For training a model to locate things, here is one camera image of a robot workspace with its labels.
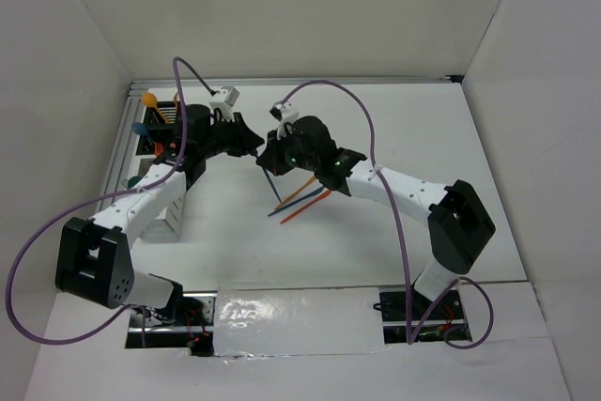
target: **white floor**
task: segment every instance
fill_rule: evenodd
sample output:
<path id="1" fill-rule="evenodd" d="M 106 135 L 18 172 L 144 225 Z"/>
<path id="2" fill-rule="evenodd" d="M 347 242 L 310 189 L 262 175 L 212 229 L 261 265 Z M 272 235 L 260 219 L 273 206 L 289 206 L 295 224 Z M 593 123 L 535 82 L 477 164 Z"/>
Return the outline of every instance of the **white floor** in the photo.
<path id="1" fill-rule="evenodd" d="M 269 108 L 292 86 L 239 85 L 236 108 L 261 136 L 277 125 Z M 471 183 L 497 226 L 470 274 L 477 281 L 521 281 L 526 276 L 485 154 L 460 85 L 350 85 L 364 101 L 376 128 L 379 164 L 425 180 Z M 173 87 L 155 89 L 171 100 Z M 201 88 L 186 91 L 189 102 L 207 102 Z M 362 111 L 343 92 L 309 86 L 293 98 L 303 116 L 316 115 L 340 147 L 368 152 Z M 139 162 L 131 164 L 137 174 Z M 282 196 L 310 173 L 295 170 L 274 182 Z M 286 213 L 268 218 L 277 201 L 251 157 L 219 156 L 186 194 L 181 241 L 138 241 L 135 267 L 180 281 L 188 290 L 219 287 L 319 287 L 402 284 L 402 265 L 389 208 L 334 193 L 297 219 L 279 225 Z M 427 230 L 404 221 L 413 274 L 431 257 Z"/>

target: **orange ball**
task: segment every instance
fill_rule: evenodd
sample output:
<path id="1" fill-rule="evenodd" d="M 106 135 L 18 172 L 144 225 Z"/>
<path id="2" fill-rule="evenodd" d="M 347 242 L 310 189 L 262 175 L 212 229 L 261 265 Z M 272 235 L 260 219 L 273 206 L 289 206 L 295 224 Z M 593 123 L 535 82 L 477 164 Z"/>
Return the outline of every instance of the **orange ball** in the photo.
<path id="1" fill-rule="evenodd" d="M 147 108 L 157 108 L 159 105 L 159 100 L 152 93 L 144 93 L 140 100 Z"/>

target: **purple cable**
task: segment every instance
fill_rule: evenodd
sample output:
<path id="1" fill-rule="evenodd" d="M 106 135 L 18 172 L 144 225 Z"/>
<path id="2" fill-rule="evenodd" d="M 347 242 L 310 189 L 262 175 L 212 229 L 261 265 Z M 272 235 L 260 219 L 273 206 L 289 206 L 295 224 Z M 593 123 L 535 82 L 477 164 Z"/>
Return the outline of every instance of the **purple cable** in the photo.
<path id="1" fill-rule="evenodd" d="M 490 332 L 492 331 L 492 327 L 494 324 L 494 311 L 492 308 L 492 302 L 490 301 L 490 298 L 485 293 L 485 291 L 478 284 L 476 284 L 474 281 L 472 281 L 468 277 L 460 276 L 457 279 L 455 279 L 449 286 L 447 286 L 442 291 L 442 293 L 440 293 L 439 296 L 427 308 L 427 310 L 425 311 L 424 315 L 422 316 L 420 322 L 416 326 L 415 330 L 414 331 L 411 330 L 411 322 L 413 320 L 413 318 L 412 318 L 413 310 L 412 310 L 412 305 L 411 305 L 412 297 L 411 297 L 411 289 L 410 289 L 411 288 L 411 275 L 409 273 L 409 259 L 408 259 L 408 253 L 407 253 L 407 244 L 405 243 L 405 233 L 403 232 L 403 225 L 401 223 L 401 214 L 398 211 L 398 206 L 396 205 L 396 201 L 394 200 L 393 190 L 391 189 L 391 186 L 389 185 L 388 180 L 386 180 L 384 175 L 379 170 L 377 170 L 377 167 L 376 167 L 376 131 L 374 130 L 374 122 L 372 121 L 372 117 L 369 115 L 369 112 L 367 111 L 367 107 L 365 107 L 365 104 L 355 95 L 355 93 L 350 91 L 348 88 L 346 88 L 340 84 L 337 84 L 336 82 L 332 82 L 330 80 L 325 80 L 325 79 L 310 80 L 308 82 L 304 82 L 303 84 L 300 84 L 297 87 L 295 87 L 292 91 L 290 91 L 284 97 L 283 100 L 280 100 L 277 103 L 286 103 L 286 102 L 290 101 L 290 98 L 292 98 L 292 96 L 294 96 L 301 89 L 303 89 L 309 85 L 330 85 L 330 86 L 333 86 L 335 88 L 338 88 L 338 89 L 344 91 L 352 99 L 354 99 L 355 102 L 357 102 L 357 104 L 361 107 L 363 114 L 365 115 L 365 118 L 367 119 L 367 125 L 369 126 L 369 137 L 370 137 L 369 158 L 371 160 L 372 165 L 374 166 L 374 170 L 376 171 L 378 178 L 382 182 L 384 191 L 386 192 L 386 195 L 388 196 L 388 199 L 391 203 L 391 209 L 393 211 L 394 223 L 396 225 L 396 233 L 398 236 L 398 242 L 399 242 L 399 246 L 401 248 L 401 258 L 403 260 L 403 275 L 405 278 L 405 287 L 406 287 L 406 293 L 407 293 L 406 297 L 405 297 L 405 299 L 406 299 L 405 318 L 407 320 L 405 329 L 406 329 L 406 337 L 407 337 L 408 345 L 411 345 L 412 343 L 415 342 L 415 339 L 417 338 L 422 326 L 424 325 L 424 323 L 426 322 L 426 320 L 428 319 L 428 317 L 430 316 L 432 311 L 436 308 L 436 306 L 439 304 L 439 302 L 442 301 L 444 296 L 449 291 L 451 291 L 451 289 L 459 282 L 459 280 L 464 280 L 464 281 L 474 285 L 480 291 L 480 293 L 482 293 L 482 295 L 485 298 L 486 304 L 488 305 L 488 310 L 490 312 L 490 321 L 488 323 L 488 328 L 486 329 L 484 336 L 477 342 L 472 343 L 470 345 L 461 347 L 461 346 L 458 346 L 458 345 L 455 345 L 455 344 L 452 344 L 451 342 L 449 342 L 449 340 L 448 340 L 449 332 L 457 329 L 457 327 L 449 329 L 444 334 L 443 339 L 447 345 L 449 345 L 450 347 L 454 347 L 456 349 L 472 349 L 474 347 L 481 345 L 486 340 L 486 338 L 488 338 L 488 335 L 490 335 Z"/>
<path id="2" fill-rule="evenodd" d="M 182 124 L 181 147 L 179 149 L 179 153 L 177 154 L 177 158 L 176 158 L 176 162 L 175 162 L 174 166 L 169 170 L 169 172 L 165 176 L 163 176 L 159 180 L 152 182 L 152 183 L 146 185 L 145 187 L 143 187 L 146 190 L 151 190 L 151 189 L 157 187 L 158 185 L 161 185 L 163 182 L 165 182 L 165 180 L 167 180 L 169 177 L 171 177 L 176 172 L 177 168 L 179 167 L 179 165 L 181 164 L 181 161 L 184 158 L 184 152 L 186 149 L 186 139 L 188 138 L 188 121 L 187 121 L 187 117 L 186 117 L 186 103 L 184 101 L 183 89 L 181 87 L 181 79 L 179 77 L 177 63 L 181 63 L 184 66 L 186 66 L 192 72 L 192 74 L 194 74 L 194 76 L 196 76 L 196 78 L 200 81 L 200 83 L 208 90 L 208 92 L 211 94 L 211 96 L 213 96 L 215 94 L 215 91 L 210 89 L 210 87 L 203 80 L 203 78 L 200 75 L 198 75 L 198 73 L 194 70 L 194 68 L 192 66 L 190 66 L 190 64 L 186 60 L 184 60 L 183 58 L 181 58 L 179 56 L 176 56 L 173 59 L 173 72 L 176 77 L 176 85 L 177 85 L 177 93 L 179 95 L 179 102 L 181 103 L 181 108 L 180 108 L 181 124 Z M 45 224 L 43 224 L 25 242 L 25 244 L 23 245 L 21 250 L 17 253 L 15 260 L 12 263 L 10 270 L 8 271 L 7 285 L 6 285 L 5 296 L 4 296 L 8 319 L 10 320 L 10 322 L 12 323 L 14 328 L 21 335 L 23 335 L 25 338 L 28 338 L 29 340 L 31 340 L 33 342 L 37 342 L 42 345 L 70 345 L 72 343 L 81 342 L 82 340 L 85 340 L 86 338 L 89 338 L 92 335 L 95 335 L 98 332 L 104 330 L 107 326 L 109 326 L 111 323 L 113 323 L 113 321 L 115 321 L 119 315 L 121 315 L 123 312 L 125 312 L 126 310 L 128 310 L 130 308 L 130 306 L 121 307 L 121 309 L 119 309 L 118 312 L 116 312 L 116 314 L 111 316 L 108 320 L 106 320 L 104 323 L 102 323 L 100 326 L 98 326 L 93 331 L 87 332 L 83 335 L 79 335 L 79 336 L 73 337 L 73 338 L 53 340 L 53 339 L 48 339 L 48 338 L 40 337 L 38 335 L 33 334 L 32 332 L 28 331 L 24 327 L 23 324 L 21 324 L 19 322 L 19 319 L 15 316 L 14 307 L 12 305 L 12 286 L 14 284 L 15 274 L 17 273 L 17 268 L 19 268 L 19 265 L 21 264 L 23 257 L 25 256 L 25 254 L 27 253 L 27 251 L 29 250 L 31 245 L 34 243 L 34 241 L 36 241 L 36 239 L 38 239 L 41 234 L 43 234 L 46 230 L 48 230 L 48 228 L 50 228 L 50 226 L 52 226 L 58 220 L 71 214 L 75 210 L 89 206 L 90 204 L 95 204 L 99 201 L 103 201 L 104 199 L 115 198 L 115 197 L 123 196 L 126 194 L 133 194 L 133 193 L 138 193 L 138 189 L 132 188 L 129 190 L 122 190 L 120 192 L 103 194 L 102 196 L 95 197 L 93 199 L 81 202 L 73 207 L 67 208 L 66 210 L 61 211 L 60 213 L 57 213 L 56 215 L 54 215 L 53 218 L 51 218 Z"/>

